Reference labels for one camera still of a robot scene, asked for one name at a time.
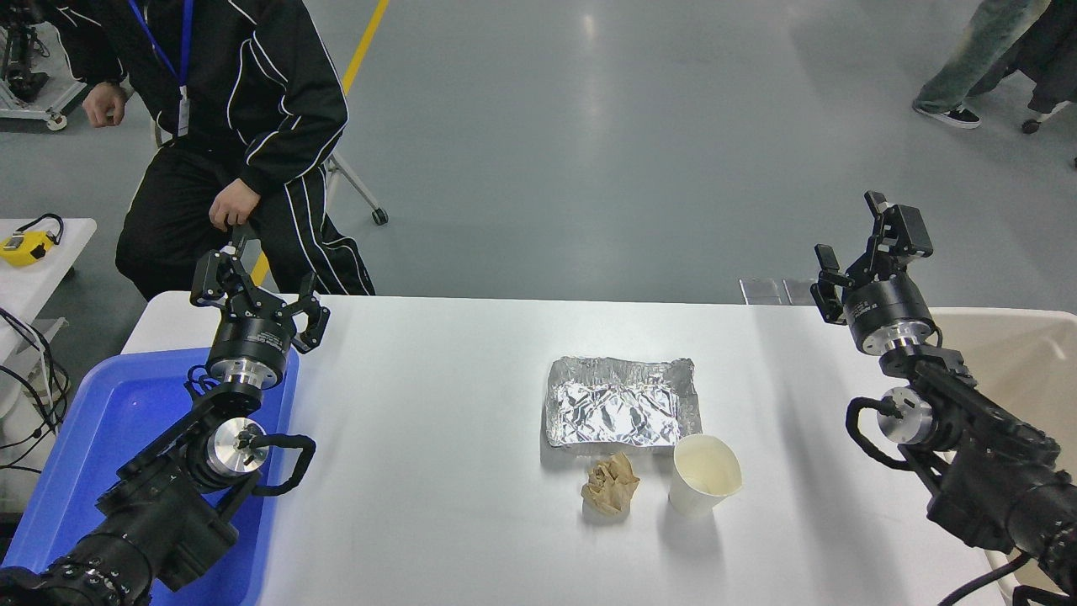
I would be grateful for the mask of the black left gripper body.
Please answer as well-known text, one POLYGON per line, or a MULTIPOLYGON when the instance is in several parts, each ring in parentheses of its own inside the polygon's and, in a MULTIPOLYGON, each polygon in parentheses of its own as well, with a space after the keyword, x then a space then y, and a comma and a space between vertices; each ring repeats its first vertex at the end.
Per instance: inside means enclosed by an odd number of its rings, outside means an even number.
POLYGON ((285 300, 258 295, 252 304, 239 295, 215 306, 220 308, 220 323, 208 354, 211 372, 226 372, 235 360, 254 362, 267 372, 284 372, 295 334, 294 323, 277 315, 284 310, 285 300))

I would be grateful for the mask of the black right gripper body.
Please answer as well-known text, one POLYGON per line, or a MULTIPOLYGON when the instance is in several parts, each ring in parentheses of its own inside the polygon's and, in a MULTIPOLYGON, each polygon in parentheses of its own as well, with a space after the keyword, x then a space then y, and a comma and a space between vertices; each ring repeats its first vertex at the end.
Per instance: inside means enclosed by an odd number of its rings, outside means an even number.
POLYGON ((920 344, 935 332, 931 308, 907 276, 847 290, 845 319, 858 348, 920 344))

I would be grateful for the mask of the person's left hand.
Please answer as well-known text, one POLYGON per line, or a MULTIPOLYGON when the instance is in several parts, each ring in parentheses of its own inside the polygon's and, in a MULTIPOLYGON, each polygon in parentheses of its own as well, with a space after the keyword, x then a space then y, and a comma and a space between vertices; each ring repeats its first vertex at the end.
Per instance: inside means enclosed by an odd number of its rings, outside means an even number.
POLYGON ((261 195, 237 178, 215 196, 208 217, 216 230, 227 231, 232 227, 243 226, 258 202, 261 195))

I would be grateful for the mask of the person's right hand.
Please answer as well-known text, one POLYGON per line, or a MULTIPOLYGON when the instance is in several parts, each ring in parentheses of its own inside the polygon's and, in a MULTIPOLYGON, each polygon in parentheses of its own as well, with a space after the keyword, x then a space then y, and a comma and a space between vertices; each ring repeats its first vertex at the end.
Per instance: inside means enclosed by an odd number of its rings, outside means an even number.
POLYGON ((125 117, 127 93, 116 82, 100 82, 88 89, 82 101, 86 119, 93 128, 113 127, 125 117))

